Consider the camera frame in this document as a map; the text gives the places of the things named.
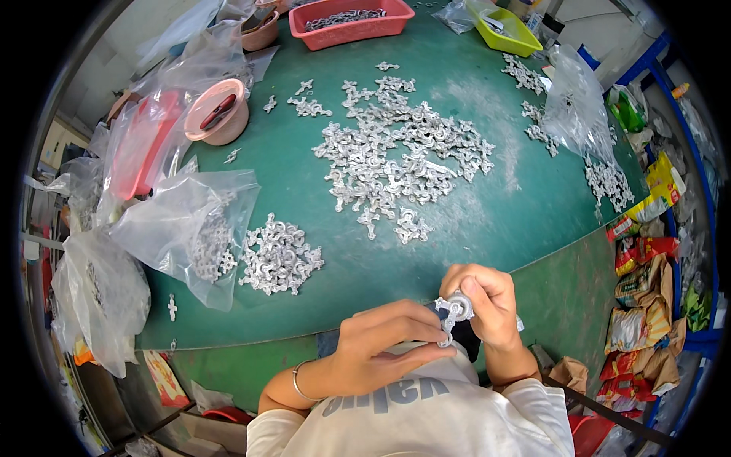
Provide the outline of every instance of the person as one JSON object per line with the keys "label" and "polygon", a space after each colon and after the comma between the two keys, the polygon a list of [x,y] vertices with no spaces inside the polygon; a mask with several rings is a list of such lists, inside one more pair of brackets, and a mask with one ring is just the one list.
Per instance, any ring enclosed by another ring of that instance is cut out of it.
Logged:
{"label": "person", "polygon": [[573,456],[564,392],[541,383],[520,341],[510,275],[455,264],[439,294],[457,289],[472,301],[491,389],[460,343],[436,344],[447,334],[434,312],[396,301],[345,319],[332,355],[264,387],[247,457]]}

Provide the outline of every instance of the blue metal shelf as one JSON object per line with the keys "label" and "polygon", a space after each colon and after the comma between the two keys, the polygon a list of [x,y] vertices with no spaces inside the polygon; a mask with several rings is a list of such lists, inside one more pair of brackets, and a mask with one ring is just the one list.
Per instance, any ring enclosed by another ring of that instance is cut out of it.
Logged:
{"label": "blue metal shelf", "polygon": [[[683,129],[683,134],[685,135],[686,139],[688,140],[688,144],[690,145],[691,152],[693,154],[693,160],[696,164],[696,168],[698,169],[698,174],[700,175],[700,181],[702,183],[703,188],[703,197],[705,199],[705,207],[706,211],[708,212],[708,224],[709,229],[711,232],[711,274],[712,274],[712,296],[711,296],[711,322],[709,323],[709,329],[706,331],[698,331],[698,332],[688,332],[686,334],[686,343],[683,346],[684,351],[691,351],[691,352],[700,352],[702,354],[702,359],[704,358],[711,359],[716,355],[716,350],[718,348],[718,344],[720,342],[721,336],[723,334],[723,329],[713,329],[713,322],[716,319],[716,303],[718,302],[718,295],[719,295],[719,272],[716,265],[716,212],[715,212],[715,205],[713,204],[713,199],[711,198],[711,190],[708,185],[708,179],[705,176],[705,167],[703,165],[703,162],[701,160],[700,152],[698,151],[698,146],[695,143],[695,140],[693,138],[693,135],[690,131],[690,128],[688,126],[688,122],[685,119],[685,116],[683,116],[683,112],[680,109],[680,106],[678,105],[678,102],[675,101],[675,97],[673,97],[672,90],[675,87],[673,82],[671,81],[670,77],[668,76],[667,72],[665,71],[665,68],[663,65],[657,60],[657,56],[668,46],[672,44],[672,39],[670,38],[670,35],[667,32],[663,32],[656,40],[655,42],[650,46],[650,48],[647,49],[647,51],[635,62],[634,65],[632,65],[624,75],[622,75],[621,78],[617,81],[617,84],[621,84],[623,86],[626,86],[627,84],[631,83],[637,76],[640,75],[645,69],[649,69],[651,76],[654,78],[655,82],[657,82],[657,85],[662,90],[663,94],[667,98],[668,102],[673,108],[673,112],[675,113],[675,117],[678,119],[678,123],[681,125]],[[654,162],[654,157],[650,151],[650,148],[647,148],[646,151],[648,152],[648,159],[652,162]],[[668,230],[671,236],[677,236],[677,227],[675,226],[675,218],[673,217],[672,210],[668,210],[665,213],[665,216],[667,218],[667,225]],[[681,306],[680,306],[680,282],[681,282],[681,271],[680,271],[680,265],[677,262],[673,262],[673,315],[674,318],[679,318],[681,314]],[[692,399],[695,396],[695,393],[697,391],[698,382],[700,380],[700,377],[703,374],[703,365],[698,367],[697,372],[694,377],[693,385],[691,387],[691,390],[688,393],[688,396],[686,397],[685,403],[683,404],[683,410],[678,416],[677,421],[675,422],[673,426],[673,431],[671,432],[671,436],[677,435],[679,428],[685,423],[686,416],[689,412],[689,407],[691,404]],[[648,425],[654,426],[656,423],[656,414],[657,410],[659,408],[659,400],[655,402],[655,405],[650,413],[650,417],[648,418]],[[661,450],[659,455],[663,456],[665,454],[665,449]]]}

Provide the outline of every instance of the cast metal cross-shaped part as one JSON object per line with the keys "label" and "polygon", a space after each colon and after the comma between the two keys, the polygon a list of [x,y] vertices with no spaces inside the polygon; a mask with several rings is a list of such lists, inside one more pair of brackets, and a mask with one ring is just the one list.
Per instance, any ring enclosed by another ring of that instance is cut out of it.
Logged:
{"label": "cast metal cross-shaped part", "polygon": [[455,323],[474,317],[472,302],[460,290],[455,290],[447,300],[442,297],[437,298],[434,301],[434,308],[437,311],[446,309],[449,312],[447,317],[442,319],[442,330],[447,334],[447,339],[437,343],[439,347],[447,347],[452,343],[452,328],[455,326]]}

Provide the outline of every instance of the white t-shirt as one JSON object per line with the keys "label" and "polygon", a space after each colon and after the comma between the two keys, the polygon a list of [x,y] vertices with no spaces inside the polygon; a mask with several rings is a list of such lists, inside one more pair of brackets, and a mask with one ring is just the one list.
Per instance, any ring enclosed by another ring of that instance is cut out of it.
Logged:
{"label": "white t-shirt", "polygon": [[246,430],[247,457],[574,455],[563,390],[533,378],[503,393],[482,388],[453,344],[456,357],[368,395],[325,399],[306,419],[287,409],[262,413]]}

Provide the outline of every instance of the hand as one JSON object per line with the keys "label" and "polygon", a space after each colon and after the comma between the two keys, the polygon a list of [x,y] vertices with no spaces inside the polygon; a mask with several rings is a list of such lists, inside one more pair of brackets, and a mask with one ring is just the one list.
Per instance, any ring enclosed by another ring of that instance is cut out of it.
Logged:
{"label": "hand", "polygon": [[[432,311],[411,300],[401,300],[356,313],[340,327],[338,349],[322,359],[327,373],[325,391],[313,396],[365,395],[442,357],[454,357],[454,347],[440,348],[447,334]],[[404,354],[383,352],[402,341],[427,341]],[[308,386],[300,386],[306,395]]]}
{"label": "hand", "polygon": [[515,290],[508,273],[470,263],[456,263],[442,279],[439,295],[448,298],[461,290],[472,301],[470,320],[475,335],[496,350],[522,346],[515,313]]}

